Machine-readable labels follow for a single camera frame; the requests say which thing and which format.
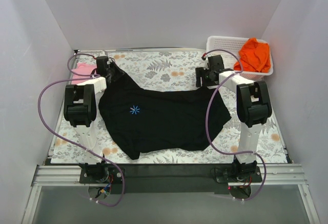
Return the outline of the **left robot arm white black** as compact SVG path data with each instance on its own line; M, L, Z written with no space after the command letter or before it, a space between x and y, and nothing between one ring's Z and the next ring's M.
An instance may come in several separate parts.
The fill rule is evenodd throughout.
M79 166L85 174L98 183L105 182L109 170L105 167L95 129L97 117L96 95L104 92L111 79L109 58L95 58L96 67L87 72L82 68L71 69L74 79L65 88L64 118L78 135L79 143L86 150L84 162Z

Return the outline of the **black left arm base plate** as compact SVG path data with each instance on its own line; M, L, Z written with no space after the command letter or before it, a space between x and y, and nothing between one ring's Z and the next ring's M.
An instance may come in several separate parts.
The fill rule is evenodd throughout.
M122 184L122 172L111 165L84 165L81 168L79 183L81 184L105 184L110 181L114 184Z

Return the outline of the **black t shirt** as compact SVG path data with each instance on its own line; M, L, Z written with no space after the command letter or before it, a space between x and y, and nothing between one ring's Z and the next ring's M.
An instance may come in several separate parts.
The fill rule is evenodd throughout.
M166 149L205 150L231 119L212 89L145 90L115 63L111 67L98 108L111 138L132 160Z

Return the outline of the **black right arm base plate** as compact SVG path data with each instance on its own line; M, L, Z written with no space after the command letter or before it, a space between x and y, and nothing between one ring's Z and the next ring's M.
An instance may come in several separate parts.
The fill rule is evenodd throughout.
M237 173L231 165L221 165L213 168L211 174L218 183L245 183L250 180L252 183L261 183L263 180L259 167L251 172Z

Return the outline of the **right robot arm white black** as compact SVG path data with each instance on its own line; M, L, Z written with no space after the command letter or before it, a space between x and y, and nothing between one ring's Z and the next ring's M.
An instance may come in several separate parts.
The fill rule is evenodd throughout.
M236 111L241 122L240 141L233 155L232 169L229 175L236 181L245 181L256 173L256 152L260 131L272 115L272 106L267 84L242 77L240 71L224 67L221 55L207 57L207 67L195 69L197 87L225 87L236 94Z

